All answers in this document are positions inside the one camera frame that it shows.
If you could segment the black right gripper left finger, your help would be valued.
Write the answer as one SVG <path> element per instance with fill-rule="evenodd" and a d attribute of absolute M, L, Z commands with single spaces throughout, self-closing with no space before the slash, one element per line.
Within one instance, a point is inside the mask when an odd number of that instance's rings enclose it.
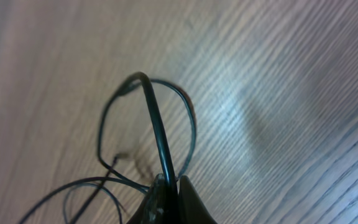
<path fill-rule="evenodd" d="M 127 224 L 162 224 L 167 206 L 167 187 L 163 174 L 158 174 L 135 214 Z"/>

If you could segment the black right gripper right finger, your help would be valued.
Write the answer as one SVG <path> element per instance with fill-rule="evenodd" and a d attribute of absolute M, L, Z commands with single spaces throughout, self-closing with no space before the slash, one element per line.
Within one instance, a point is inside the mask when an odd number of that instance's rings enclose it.
<path fill-rule="evenodd" d="M 209 214 L 188 176 L 179 180 L 178 193 L 181 222 L 184 224 L 217 224 Z"/>

